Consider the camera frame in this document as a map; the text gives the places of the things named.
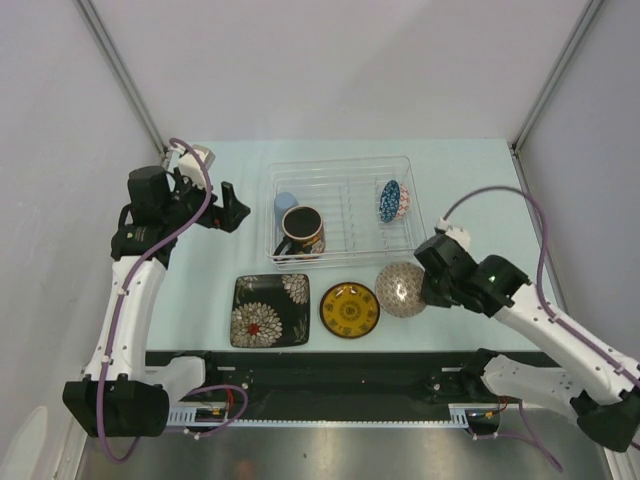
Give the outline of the black floral square plate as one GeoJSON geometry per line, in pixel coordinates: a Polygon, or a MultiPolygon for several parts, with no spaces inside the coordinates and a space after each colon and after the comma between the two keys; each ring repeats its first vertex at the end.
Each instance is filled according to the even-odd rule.
{"type": "Polygon", "coordinates": [[[236,279],[230,343],[236,348],[304,345],[310,333],[310,281],[305,274],[244,275],[236,279]]]}

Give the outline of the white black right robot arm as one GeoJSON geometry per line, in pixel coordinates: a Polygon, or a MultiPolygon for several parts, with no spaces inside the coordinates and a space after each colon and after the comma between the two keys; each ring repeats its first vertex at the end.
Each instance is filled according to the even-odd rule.
{"type": "Polygon", "coordinates": [[[592,441],[615,452],[639,431],[639,363],[615,352],[567,314],[539,299],[528,276],[507,259],[475,262],[451,236],[438,233],[414,252],[424,268],[421,295],[430,306],[460,306],[493,318],[535,344],[555,368],[520,363],[480,349],[463,368],[461,388],[473,401],[491,394],[565,416],[592,441]]]}

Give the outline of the blue triangle pattern bowl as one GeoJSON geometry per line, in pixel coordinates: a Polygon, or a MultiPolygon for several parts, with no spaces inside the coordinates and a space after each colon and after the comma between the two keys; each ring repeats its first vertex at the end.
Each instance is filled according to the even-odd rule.
{"type": "Polygon", "coordinates": [[[388,181],[379,198],[379,217],[383,223],[391,223],[404,217],[411,207],[408,187],[397,180],[388,181]]]}

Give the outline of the light blue plastic cup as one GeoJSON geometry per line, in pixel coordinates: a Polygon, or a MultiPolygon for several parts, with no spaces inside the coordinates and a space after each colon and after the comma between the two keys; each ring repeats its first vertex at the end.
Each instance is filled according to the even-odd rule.
{"type": "Polygon", "coordinates": [[[290,192],[280,192],[274,197],[273,213],[274,226],[277,231],[282,230],[282,220],[284,215],[292,208],[299,205],[297,198],[290,192]]]}

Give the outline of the red black lacquer cup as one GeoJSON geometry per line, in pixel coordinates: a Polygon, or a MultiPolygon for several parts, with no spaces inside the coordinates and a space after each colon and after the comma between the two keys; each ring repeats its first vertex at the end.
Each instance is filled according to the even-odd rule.
{"type": "Polygon", "coordinates": [[[315,208],[300,205],[289,209],[283,215],[281,229],[283,238],[274,251],[275,256],[324,253],[324,221],[315,208]]]}

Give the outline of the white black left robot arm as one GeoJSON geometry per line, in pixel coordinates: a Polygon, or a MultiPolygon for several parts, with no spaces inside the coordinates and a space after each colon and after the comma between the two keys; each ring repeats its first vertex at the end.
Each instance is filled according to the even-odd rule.
{"type": "Polygon", "coordinates": [[[111,239],[112,280],[103,327],[82,379],[65,384],[64,405],[93,437],[156,437],[170,408],[193,393],[207,400],[220,374],[197,356],[149,371],[146,347],[156,298],[178,236],[193,224],[228,233],[250,209],[229,182],[208,194],[194,174],[159,166],[130,173],[129,202],[111,239]]]}

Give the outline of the brown lattice pattern bowl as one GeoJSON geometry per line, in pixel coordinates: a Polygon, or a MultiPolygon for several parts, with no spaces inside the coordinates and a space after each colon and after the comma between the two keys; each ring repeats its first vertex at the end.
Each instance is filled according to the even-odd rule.
{"type": "Polygon", "coordinates": [[[421,287],[424,270],[410,262],[386,265],[375,281],[375,295],[381,308],[396,318],[410,318],[427,306],[421,287]]]}

